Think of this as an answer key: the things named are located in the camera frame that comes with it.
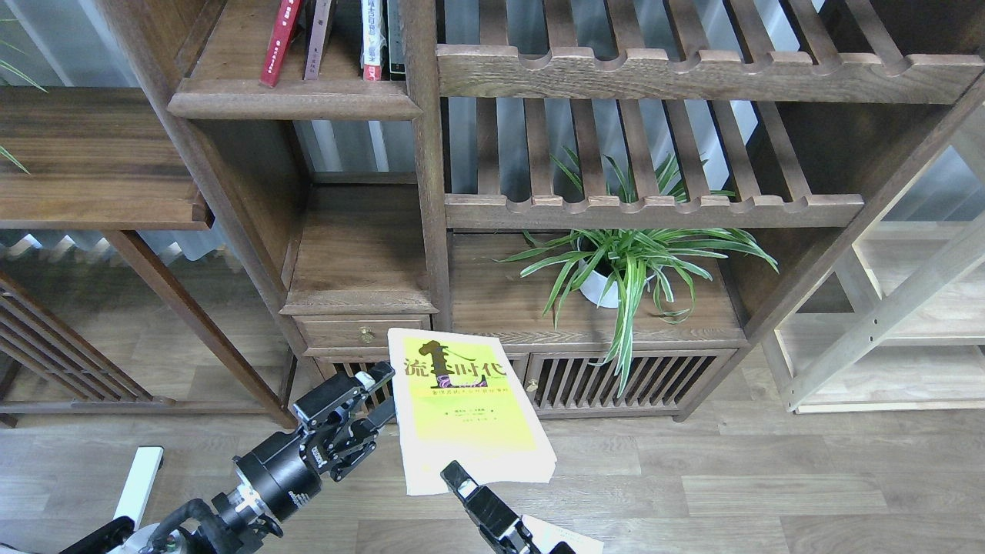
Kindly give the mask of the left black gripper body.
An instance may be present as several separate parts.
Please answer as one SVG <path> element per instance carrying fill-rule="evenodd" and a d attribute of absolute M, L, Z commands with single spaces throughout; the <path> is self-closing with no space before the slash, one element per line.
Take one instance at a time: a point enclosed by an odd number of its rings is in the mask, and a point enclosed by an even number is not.
<path fill-rule="evenodd" d="M 233 527 L 253 525 L 263 516 L 284 522 L 320 492 L 323 476 L 334 482 L 348 476 L 376 449 L 379 435 L 379 431 L 370 432 L 338 448 L 305 448 L 298 430 L 275 432 L 235 459 L 242 483 L 232 492 Z"/>

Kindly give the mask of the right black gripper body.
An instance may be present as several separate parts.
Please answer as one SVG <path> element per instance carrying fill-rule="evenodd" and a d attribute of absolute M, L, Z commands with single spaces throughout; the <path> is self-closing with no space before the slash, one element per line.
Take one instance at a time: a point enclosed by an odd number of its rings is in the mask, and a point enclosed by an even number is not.
<path fill-rule="evenodd" d="M 481 536 L 496 553 L 543 553 L 533 534 L 510 508 L 494 508 L 481 515 Z"/>

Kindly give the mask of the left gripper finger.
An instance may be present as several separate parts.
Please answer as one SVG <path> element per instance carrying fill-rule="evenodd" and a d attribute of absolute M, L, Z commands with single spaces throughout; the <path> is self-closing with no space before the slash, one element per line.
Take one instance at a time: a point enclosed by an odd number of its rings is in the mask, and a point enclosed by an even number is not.
<path fill-rule="evenodd" d="M 302 445 L 338 448 L 352 439 L 363 439 L 379 431 L 395 415 L 393 401 L 379 404 L 366 419 L 358 413 L 370 394 L 381 389 L 394 375 L 389 362 L 377 362 L 355 375 L 337 374 L 320 383 L 293 404 L 299 420 Z"/>

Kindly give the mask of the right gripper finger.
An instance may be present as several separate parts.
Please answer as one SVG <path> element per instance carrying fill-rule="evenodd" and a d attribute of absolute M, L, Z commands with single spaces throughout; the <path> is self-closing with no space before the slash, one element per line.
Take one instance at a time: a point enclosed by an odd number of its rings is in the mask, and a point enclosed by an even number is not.
<path fill-rule="evenodd" d="M 481 536 L 481 515 L 494 508 L 509 508 L 506 502 L 486 486 L 481 486 L 458 462 L 451 462 L 440 471 L 440 476 L 458 498 Z"/>

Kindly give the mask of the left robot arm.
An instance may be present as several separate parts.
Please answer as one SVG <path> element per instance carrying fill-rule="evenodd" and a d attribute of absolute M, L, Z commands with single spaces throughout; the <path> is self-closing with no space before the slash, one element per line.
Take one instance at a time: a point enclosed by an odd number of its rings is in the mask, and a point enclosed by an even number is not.
<path fill-rule="evenodd" d="M 189 500 L 158 525 L 136 529 L 119 516 L 68 547 L 70 553 L 253 553 L 265 536 L 282 536 L 281 523 L 309 504 L 324 477 L 341 481 L 374 449 L 394 417 L 393 400 L 366 416 L 360 408 L 394 374 L 387 362 L 365 372 L 338 374 L 293 404 L 299 427 L 275 432 L 235 458 L 239 486 L 211 502 Z"/>

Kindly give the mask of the white robot base bar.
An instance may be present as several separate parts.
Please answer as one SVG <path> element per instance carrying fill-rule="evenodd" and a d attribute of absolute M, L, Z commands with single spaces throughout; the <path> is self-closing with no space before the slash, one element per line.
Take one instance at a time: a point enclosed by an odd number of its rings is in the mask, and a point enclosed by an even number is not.
<path fill-rule="evenodd" d="M 139 446 L 134 454 L 125 484 L 119 496 L 114 518 L 127 516 L 133 520 L 135 529 L 140 529 L 141 521 L 150 499 L 152 485 L 161 468 L 163 448 L 161 446 Z"/>

